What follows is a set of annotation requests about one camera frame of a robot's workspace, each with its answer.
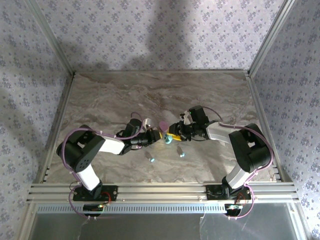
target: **marble surface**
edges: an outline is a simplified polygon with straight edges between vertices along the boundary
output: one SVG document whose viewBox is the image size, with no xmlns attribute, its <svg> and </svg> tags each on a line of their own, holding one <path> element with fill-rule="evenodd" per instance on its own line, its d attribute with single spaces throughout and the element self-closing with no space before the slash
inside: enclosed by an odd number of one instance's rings
<svg viewBox="0 0 320 240">
<path fill-rule="evenodd" d="M 257 123 L 256 109 L 243 73 L 138 73 L 76 74 L 58 143 L 72 129 L 87 124 L 105 133 L 124 129 L 135 111 L 143 118 L 169 124 L 185 110 L 202 105 L 214 108 L 228 124 Z M 217 116 L 206 111 L 210 120 Z M 185 152 L 180 157 L 179 150 Z M 218 141 L 155 144 L 118 156 L 98 153 L 93 169 L 104 183 L 119 182 L 220 182 L 235 166 L 232 147 Z M 270 181 L 272 169 L 255 180 Z M 71 183 L 74 178 L 54 154 L 48 183 Z"/>
</svg>

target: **yellow object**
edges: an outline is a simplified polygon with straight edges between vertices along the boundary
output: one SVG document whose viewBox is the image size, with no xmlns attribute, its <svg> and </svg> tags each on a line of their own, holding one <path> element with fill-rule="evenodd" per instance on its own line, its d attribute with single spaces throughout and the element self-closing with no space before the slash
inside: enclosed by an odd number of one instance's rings
<svg viewBox="0 0 320 240">
<path fill-rule="evenodd" d="M 174 134 L 169 133 L 169 132 L 167 132 L 166 134 L 172 136 L 172 138 L 173 138 L 174 140 L 176 140 L 176 141 L 181 141 L 181 137 L 178 136 L 178 135 L 174 135 Z"/>
</svg>

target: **floral wallpaper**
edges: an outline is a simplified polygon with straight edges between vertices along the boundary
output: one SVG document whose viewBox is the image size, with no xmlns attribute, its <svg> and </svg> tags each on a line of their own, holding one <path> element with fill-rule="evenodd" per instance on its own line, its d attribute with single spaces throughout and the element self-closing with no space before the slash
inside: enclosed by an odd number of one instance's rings
<svg viewBox="0 0 320 240">
<path fill-rule="evenodd" d="M 38 0 L 76 71 L 248 69 L 283 0 Z"/>
<path fill-rule="evenodd" d="M 319 0 L 297 0 L 254 80 L 283 168 L 320 239 Z"/>
<path fill-rule="evenodd" d="M 0 239 L 13 239 L 66 80 L 24 1 L 0 1 Z"/>
</svg>

